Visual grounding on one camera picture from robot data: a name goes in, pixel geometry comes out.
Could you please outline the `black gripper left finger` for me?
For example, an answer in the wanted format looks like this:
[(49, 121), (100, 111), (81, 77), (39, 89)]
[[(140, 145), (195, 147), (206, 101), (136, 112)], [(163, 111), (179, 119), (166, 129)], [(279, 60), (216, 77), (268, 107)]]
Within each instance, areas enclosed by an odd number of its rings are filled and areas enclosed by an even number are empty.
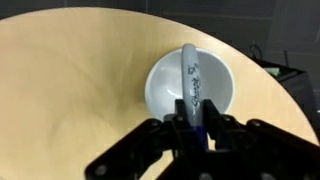
[(190, 124), (187, 118), (186, 105), (183, 99), (177, 99), (175, 101), (174, 126), (179, 131), (190, 130)]

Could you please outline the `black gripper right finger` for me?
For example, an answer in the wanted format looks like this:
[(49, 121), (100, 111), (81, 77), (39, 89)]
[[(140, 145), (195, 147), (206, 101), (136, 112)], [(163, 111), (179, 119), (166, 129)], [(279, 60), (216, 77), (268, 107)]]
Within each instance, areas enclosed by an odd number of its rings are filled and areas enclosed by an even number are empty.
[(217, 138), (218, 132), (221, 130), (222, 115), (216, 108), (214, 103), (205, 99), (203, 101), (203, 123), (211, 140)]

